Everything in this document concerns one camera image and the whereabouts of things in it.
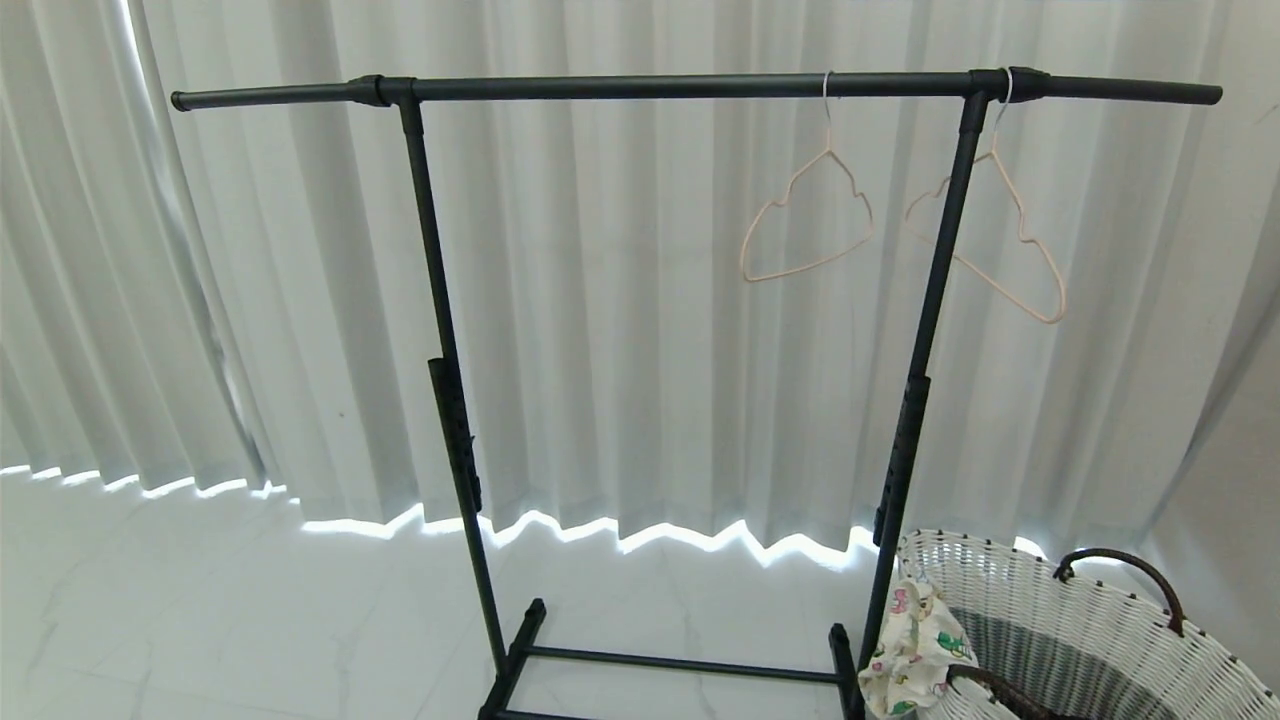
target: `laundry basket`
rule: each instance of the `laundry basket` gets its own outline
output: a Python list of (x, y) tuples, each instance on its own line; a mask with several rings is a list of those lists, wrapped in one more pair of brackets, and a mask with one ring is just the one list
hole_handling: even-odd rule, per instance
[[(1076, 578), (1071, 564), (1096, 556), (1143, 570), (1166, 607)], [(1280, 719), (1280, 698), (1187, 621), (1169, 582), (1139, 557), (1082, 550), (1053, 565), (943, 530), (902, 537), (897, 557), (904, 575), (942, 591), (988, 674), (952, 673), (951, 689), (918, 711), (922, 720)]]

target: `clothes rack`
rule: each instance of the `clothes rack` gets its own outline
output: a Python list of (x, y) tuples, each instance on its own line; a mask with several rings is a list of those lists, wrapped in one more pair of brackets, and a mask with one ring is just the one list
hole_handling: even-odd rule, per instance
[[(906, 374), (902, 405), (899, 411), (893, 450), (879, 507), (876, 511), (873, 539), (879, 548), (876, 578), (867, 606), (867, 624), (861, 651), (855, 665), (849, 635), (840, 624), (828, 633), (835, 671), (794, 670), (724, 662), (704, 662), (673, 657), (653, 657), (618, 652), (550, 647), (535, 642), (538, 629), (547, 618), (541, 598), (534, 598), (525, 611), (524, 623), (509, 646), (503, 643), (493, 582), (480, 536), (480, 478), (471, 450), (471, 427), (453, 315), (449, 306), (444, 256), (440, 251), (439, 227), (431, 195), (426, 145), (422, 129), (421, 102), (461, 100), (662, 100), (717, 97), (820, 97), (823, 81), (832, 97), (957, 97), (964, 100), (960, 111), (959, 140), (951, 165), (938, 224), (937, 243), (924, 290), (924, 305), (915, 333), (915, 345)], [(243, 105), (292, 105), (303, 102), (357, 102), (376, 108), (397, 108), (408, 149), (410, 172), (417, 200), (422, 249), (426, 255), (431, 299), (440, 333), (442, 356), (429, 360), (445, 448), (453, 474), (453, 487), (466, 534), (471, 568), (480, 596), (480, 610), (495, 667), (495, 679), (480, 707), (480, 720), (581, 720), (566, 715), (522, 712), (508, 706), (530, 657), (605, 662), (640, 667), (660, 667), (691, 673), (714, 673), (746, 678), (792, 680), (829, 684), (840, 693), (846, 719), (864, 717), (865, 706), (858, 689), (858, 667), (868, 664), (879, 635), (884, 602), (892, 580), (893, 557), (902, 530), (911, 471), (915, 464), (924, 409), (929, 396), (925, 374), (929, 351), (938, 325), (947, 274), (955, 250), (960, 215), (973, 170), (987, 108), (992, 101), (1027, 102), (1042, 97), (1078, 97), (1094, 100), (1135, 100), (1181, 105), (1213, 105), (1222, 88), (1207, 85), (1152, 82), (1142, 79), (1110, 79), (1091, 77), (1055, 77), (1032, 68), (974, 69), (947, 73), (792, 73), (792, 74), (716, 74), (716, 76), (613, 76), (613, 77), (509, 77), (509, 78), (413, 78), (365, 76), (349, 82), (328, 85), (294, 85), (173, 92), (170, 101), (178, 110), (232, 108)]]

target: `curtain fold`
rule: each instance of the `curtain fold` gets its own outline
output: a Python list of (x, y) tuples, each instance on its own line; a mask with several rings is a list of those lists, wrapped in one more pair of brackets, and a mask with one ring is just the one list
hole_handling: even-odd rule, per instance
[(148, 165), (150, 104), (118, 10), (0, 8), (5, 428), (37, 471), (260, 482)]

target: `basket handle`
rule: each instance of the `basket handle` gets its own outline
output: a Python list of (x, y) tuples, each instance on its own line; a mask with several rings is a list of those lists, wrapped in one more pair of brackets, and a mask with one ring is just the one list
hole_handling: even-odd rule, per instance
[(1075, 577), (1075, 570), (1071, 569), (1071, 562), (1076, 560), (1083, 560), (1085, 557), (1110, 557), (1112, 560), (1119, 560), (1121, 562), (1128, 562), (1134, 568), (1142, 570), (1148, 578), (1160, 585), (1160, 592), (1165, 593), (1165, 602), (1169, 605), (1169, 629), (1178, 633), (1178, 637), (1183, 637), (1183, 620), (1187, 619), (1187, 614), (1183, 612), (1183, 603), (1178, 600), (1178, 594), (1174, 592), (1174, 585), (1169, 584), (1169, 580), (1156, 570), (1156, 566), (1147, 562), (1137, 555), (1129, 555), (1128, 552), (1121, 552), (1119, 550), (1110, 550), (1106, 547), (1091, 547), (1084, 550), (1076, 550), (1075, 552), (1069, 552), (1062, 557), (1062, 561), (1057, 564), (1057, 570), (1053, 570), (1053, 578), (1062, 580), (1064, 583)]
[(1032, 700), (1021, 688), (1001, 678), (991, 670), (972, 665), (952, 665), (947, 667), (947, 683), (957, 678), (968, 678), (984, 685), (1019, 720), (1060, 720), (1060, 715)]

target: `floor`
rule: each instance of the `floor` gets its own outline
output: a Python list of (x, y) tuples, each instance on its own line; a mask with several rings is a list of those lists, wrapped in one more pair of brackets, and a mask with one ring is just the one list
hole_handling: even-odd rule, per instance
[[(0, 478), (5, 720), (475, 717), (493, 669), (456, 527), (303, 528), (285, 493)], [(868, 550), (836, 568), (529, 524), (488, 537), (509, 642), (829, 670), (861, 628)], [(605, 720), (835, 719), (833, 688), (535, 660), (511, 707)]]

